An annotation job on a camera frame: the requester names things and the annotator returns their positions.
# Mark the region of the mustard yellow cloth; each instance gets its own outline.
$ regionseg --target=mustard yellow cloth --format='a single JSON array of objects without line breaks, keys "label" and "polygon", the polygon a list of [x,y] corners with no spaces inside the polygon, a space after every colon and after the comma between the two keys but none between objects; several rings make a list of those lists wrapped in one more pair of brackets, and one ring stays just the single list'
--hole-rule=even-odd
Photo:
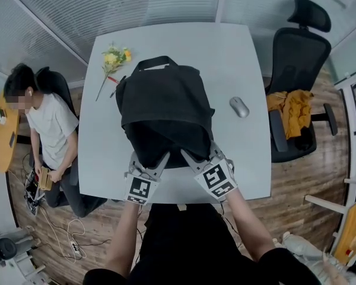
[{"label": "mustard yellow cloth", "polygon": [[285,129],[286,139],[301,136],[301,129],[311,122],[310,100],[313,93],[296,90],[290,93],[276,92],[266,97],[268,110],[279,110]]}]

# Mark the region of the hand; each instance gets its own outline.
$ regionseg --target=hand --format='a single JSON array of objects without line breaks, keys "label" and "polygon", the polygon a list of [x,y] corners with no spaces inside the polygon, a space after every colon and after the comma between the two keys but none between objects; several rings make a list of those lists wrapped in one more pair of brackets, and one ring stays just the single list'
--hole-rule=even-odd
[{"label": "hand", "polygon": [[63,175],[63,173],[58,171],[58,170],[54,170],[54,171],[50,171],[49,172],[50,179],[54,183],[59,182],[62,179],[62,175]]},{"label": "hand", "polygon": [[39,159],[34,160],[34,170],[36,171],[36,174],[38,175],[39,179],[41,179],[42,164]]}]

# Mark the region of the dark gray pants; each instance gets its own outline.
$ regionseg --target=dark gray pants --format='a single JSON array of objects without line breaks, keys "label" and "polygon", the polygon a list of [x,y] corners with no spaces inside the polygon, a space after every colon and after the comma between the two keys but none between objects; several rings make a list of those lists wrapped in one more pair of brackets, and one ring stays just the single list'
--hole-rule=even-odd
[{"label": "dark gray pants", "polygon": [[46,202],[52,208],[70,205],[77,217],[85,217],[103,205],[107,199],[82,195],[79,190],[79,182],[75,185],[71,184],[71,169],[65,171],[59,182],[53,183],[50,191],[45,191]]}]

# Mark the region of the yellow flower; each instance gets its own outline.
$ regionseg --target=yellow flower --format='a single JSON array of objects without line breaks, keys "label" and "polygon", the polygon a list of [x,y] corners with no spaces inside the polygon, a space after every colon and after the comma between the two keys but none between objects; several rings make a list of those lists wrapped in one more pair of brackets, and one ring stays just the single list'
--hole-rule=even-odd
[{"label": "yellow flower", "polygon": [[107,64],[114,64],[117,61],[117,56],[115,54],[105,54],[104,56],[104,62]]},{"label": "yellow flower", "polygon": [[125,60],[127,60],[127,61],[131,61],[132,60],[132,54],[131,54],[130,51],[125,50],[124,54],[125,54]]}]

